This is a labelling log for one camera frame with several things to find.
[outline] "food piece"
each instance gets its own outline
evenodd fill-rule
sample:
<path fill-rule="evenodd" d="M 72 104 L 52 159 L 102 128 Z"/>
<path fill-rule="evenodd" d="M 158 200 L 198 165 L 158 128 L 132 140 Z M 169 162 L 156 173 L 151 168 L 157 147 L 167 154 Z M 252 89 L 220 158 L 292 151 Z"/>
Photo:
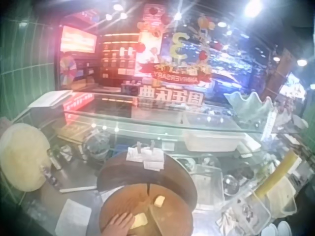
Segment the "food piece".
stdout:
<path fill-rule="evenodd" d="M 158 197 L 156 198 L 156 200 L 154 201 L 154 205 L 155 205 L 156 207 L 161 207 L 161 206 L 163 205 L 164 200 L 165 200 L 165 197 L 160 195 L 160 196 L 158 196 Z"/>
<path fill-rule="evenodd" d="M 135 220 L 134 220 L 134 223 L 132 224 L 132 226 L 130 228 L 131 230 L 134 228 L 138 228 L 140 226 L 144 226 L 148 223 L 148 220 L 147 220 L 145 213 L 137 214 L 134 218 L 135 218 Z"/>

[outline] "digital screen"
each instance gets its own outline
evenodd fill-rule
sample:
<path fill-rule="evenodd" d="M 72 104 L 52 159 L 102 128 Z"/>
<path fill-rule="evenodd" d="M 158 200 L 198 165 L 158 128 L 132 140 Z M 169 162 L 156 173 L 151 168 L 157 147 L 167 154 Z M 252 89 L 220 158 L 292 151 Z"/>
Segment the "digital screen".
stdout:
<path fill-rule="evenodd" d="M 60 51 L 95 53 L 97 36 L 69 26 L 63 27 Z"/>

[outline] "white paper slip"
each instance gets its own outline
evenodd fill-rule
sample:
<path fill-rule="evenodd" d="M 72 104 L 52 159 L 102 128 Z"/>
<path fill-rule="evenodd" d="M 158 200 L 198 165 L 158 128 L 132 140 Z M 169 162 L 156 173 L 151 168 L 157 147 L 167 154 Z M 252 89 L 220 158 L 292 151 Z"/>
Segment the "white paper slip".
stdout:
<path fill-rule="evenodd" d="M 91 208 L 67 199 L 63 206 L 57 226 L 57 236 L 85 236 L 91 216 Z"/>
<path fill-rule="evenodd" d="M 160 171 L 159 168 L 151 167 L 151 166 L 150 166 L 150 163 L 151 163 L 151 162 L 144 161 L 144 162 L 143 162 L 143 167 L 144 167 L 144 169 L 146 169 L 146 170 L 151 170 L 151 171 Z"/>
<path fill-rule="evenodd" d="M 149 169 L 159 169 L 164 170 L 164 162 L 157 162 L 157 161 L 144 161 L 143 166 Z"/>
<path fill-rule="evenodd" d="M 154 148 L 153 151 L 151 151 L 148 148 L 143 148 L 141 154 L 144 161 L 164 162 L 164 152 L 162 149 Z"/>
<path fill-rule="evenodd" d="M 141 153 L 138 153 L 138 150 L 132 147 L 128 147 L 126 160 L 135 161 L 135 162 L 143 162 Z"/>

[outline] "spotlight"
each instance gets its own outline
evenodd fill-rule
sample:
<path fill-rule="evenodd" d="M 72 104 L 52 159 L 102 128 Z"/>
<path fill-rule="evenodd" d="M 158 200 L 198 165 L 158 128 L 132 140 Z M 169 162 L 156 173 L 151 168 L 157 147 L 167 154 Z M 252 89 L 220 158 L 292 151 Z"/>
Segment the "spotlight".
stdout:
<path fill-rule="evenodd" d="M 245 16 L 254 18 L 262 10 L 262 4 L 260 0 L 250 0 L 250 2 L 245 7 Z"/>
<path fill-rule="evenodd" d="M 112 15 L 106 14 L 106 20 L 111 21 L 113 19 Z"/>
<path fill-rule="evenodd" d="M 181 15 L 180 12 L 177 12 L 177 13 L 175 14 L 175 16 L 174 16 L 174 20 L 175 20 L 175 21 L 179 21 L 181 18 L 182 18 L 182 15 Z"/>
<path fill-rule="evenodd" d="M 123 6 L 121 6 L 120 4 L 115 4 L 113 7 L 114 7 L 115 11 L 123 11 L 124 10 Z"/>
<path fill-rule="evenodd" d="M 279 57 L 274 57 L 274 61 L 279 62 L 280 58 Z"/>
<path fill-rule="evenodd" d="M 221 21 L 218 23 L 218 26 L 221 27 L 221 28 L 224 28 L 224 27 L 227 27 L 227 23 Z"/>
<path fill-rule="evenodd" d="M 120 13 L 120 19 L 127 19 L 127 14 L 124 12 Z"/>
<path fill-rule="evenodd" d="M 306 66 L 306 65 L 307 65 L 307 61 L 306 61 L 305 59 L 299 59 L 299 60 L 297 61 L 297 64 L 298 64 L 299 66 Z"/>

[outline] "yellow cylinder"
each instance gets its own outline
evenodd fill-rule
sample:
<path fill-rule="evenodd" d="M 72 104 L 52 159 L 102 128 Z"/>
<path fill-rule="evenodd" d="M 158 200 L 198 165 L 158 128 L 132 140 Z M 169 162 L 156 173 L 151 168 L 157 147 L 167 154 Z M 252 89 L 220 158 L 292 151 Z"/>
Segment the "yellow cylinder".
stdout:
<path fill-rule="evenodd" d="M 276 170 L 265 180 L 261 186 L 256 189 L 255 194 L 257 197 L 260 199 L 263 198 L 267 192 L 272 189 L 280 181 L 280 179 L 282 179 L 283 176 L 286 175 L 297 158 L 298 155 L 296 155 L 294 151 L 290 150 Z"/>

